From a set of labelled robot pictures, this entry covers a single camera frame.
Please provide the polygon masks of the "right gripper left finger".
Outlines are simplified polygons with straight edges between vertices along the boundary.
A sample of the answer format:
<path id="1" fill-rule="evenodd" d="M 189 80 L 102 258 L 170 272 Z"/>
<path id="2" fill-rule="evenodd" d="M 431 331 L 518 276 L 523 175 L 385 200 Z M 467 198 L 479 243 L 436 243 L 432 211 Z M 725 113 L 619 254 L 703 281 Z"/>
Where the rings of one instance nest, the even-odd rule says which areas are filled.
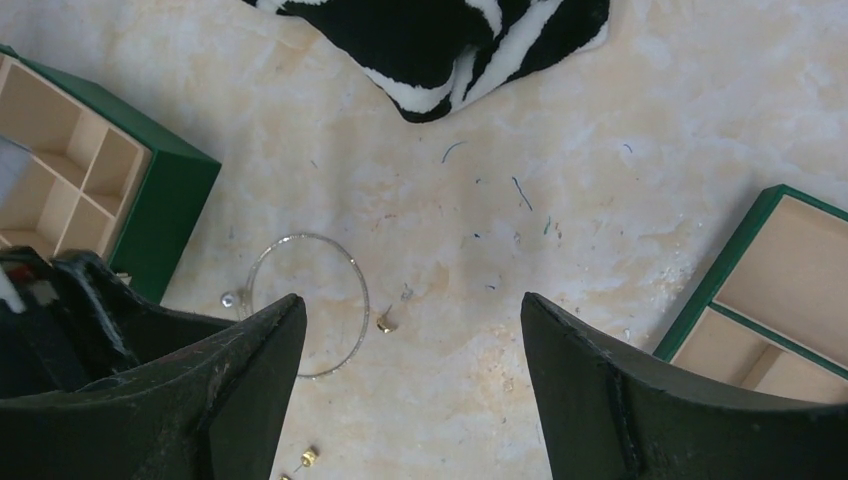
<path id="1" fill-rule="evenodd" d="M 142 357 L 72 391 L 1 403 L 5 479 L 266 479 L 307 326 L 294 294 L 242 321 L 135 301 Z"/>

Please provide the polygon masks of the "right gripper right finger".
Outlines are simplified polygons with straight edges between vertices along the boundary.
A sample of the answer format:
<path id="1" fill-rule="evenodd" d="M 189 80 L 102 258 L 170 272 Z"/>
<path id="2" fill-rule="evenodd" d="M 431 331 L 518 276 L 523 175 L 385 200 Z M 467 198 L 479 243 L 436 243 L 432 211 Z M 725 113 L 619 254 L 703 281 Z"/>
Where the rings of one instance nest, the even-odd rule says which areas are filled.
<path id="1" fill-rule="evenodd" d="M 670 365 L 529 292 L 524 351 L 556 479 L 843 479 L 847 407 Z"/>

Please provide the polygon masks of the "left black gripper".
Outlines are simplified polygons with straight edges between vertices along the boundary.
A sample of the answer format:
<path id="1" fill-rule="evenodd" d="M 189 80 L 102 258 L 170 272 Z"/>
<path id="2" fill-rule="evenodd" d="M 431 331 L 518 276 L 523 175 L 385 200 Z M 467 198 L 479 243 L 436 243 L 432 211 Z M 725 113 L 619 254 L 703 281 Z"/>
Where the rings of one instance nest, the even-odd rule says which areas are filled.
<path id="1" fill-rule="evenodd" d="M 1 251 L 1 395 L 74 392 L 217 334 L 231 321 L 170 310 L 97 254 Z"/>

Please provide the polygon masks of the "green jewelry box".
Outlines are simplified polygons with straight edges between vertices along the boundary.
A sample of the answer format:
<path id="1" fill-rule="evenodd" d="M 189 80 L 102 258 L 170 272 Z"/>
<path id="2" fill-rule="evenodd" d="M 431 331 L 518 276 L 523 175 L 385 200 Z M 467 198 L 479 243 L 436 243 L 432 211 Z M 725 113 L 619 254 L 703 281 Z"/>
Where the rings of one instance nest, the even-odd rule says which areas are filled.
<path id="1" fill-rule="evenodd" d="M 2 245 L 94 251 L 160 302 L 220 163 L 99 84 L 9 46 L 1 135 L 24 150 L 22 170 L 4 175 Z"/>

